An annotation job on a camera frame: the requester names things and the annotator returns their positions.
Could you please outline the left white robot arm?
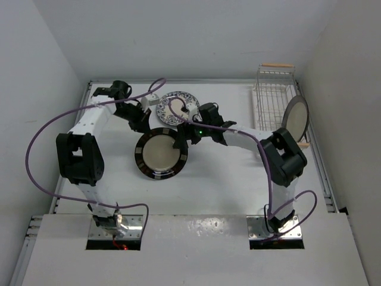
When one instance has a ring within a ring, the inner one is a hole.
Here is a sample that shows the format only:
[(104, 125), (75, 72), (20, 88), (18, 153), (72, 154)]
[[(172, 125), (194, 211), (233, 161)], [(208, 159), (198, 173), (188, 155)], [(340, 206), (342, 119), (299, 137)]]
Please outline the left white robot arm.
[(109, 88), (97, 88), (91, 96), (92, 108), (87, 109), (68, 133), (56, 138), (60, 174), (76, 185), (88, 201), (97, 227), (113, 237), (122, 238), (128, 232), (128, 221), (120, 213), (117, 202), (100, 183), (105, 164), (97, 137), (111, 116), (127, 120), (131, 130), (147, 133), (150, 130), (150, 109), (141, 103), (126, 103), (132, 87), (121, 80)]

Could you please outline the dark rim patterned plate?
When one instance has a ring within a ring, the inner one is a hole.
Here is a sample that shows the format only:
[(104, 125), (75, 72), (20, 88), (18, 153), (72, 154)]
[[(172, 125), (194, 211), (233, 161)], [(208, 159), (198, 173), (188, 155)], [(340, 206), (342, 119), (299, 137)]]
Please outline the dark rim patterned plate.
[(184, 168), (188, 152), (173, 147), (177, 131), (154, 128), (143, 134), (135, 145), (135, 162), (147, 177), (164, 180), (176, 176)]

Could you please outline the metallic rim cream plate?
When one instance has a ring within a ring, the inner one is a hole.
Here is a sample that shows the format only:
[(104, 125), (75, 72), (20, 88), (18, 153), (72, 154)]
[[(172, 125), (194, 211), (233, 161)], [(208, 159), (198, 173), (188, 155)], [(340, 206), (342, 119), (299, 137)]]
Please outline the metallic rim cream plate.
[(283, 114), (282, 128), (285, 128), (296, 142), (300, 142), (308, 129), (310, 122), (309, 108), (301, 95), (293, 97)]

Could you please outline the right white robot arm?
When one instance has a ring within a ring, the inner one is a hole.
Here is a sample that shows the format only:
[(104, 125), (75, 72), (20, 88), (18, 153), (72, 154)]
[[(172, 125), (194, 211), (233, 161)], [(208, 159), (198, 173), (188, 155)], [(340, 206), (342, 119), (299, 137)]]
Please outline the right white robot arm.
[(279, 233), (295, 213), (295, 188), (307, 165), (304, 153), (289, 131), (279, 128), (265, 132), (224, 121), (217, 104), (212, 102), (200, 107), (182, 104), (180, 109), (188, 118), (173, 113), (181, 121), (173, 144), (175, 149), (186, 151), (188, 143), (197, 144), (203, 137), (210, 137), (218, 144), (240, 147), (259, 155), (268, 180), (267, 224), (275, 234)]

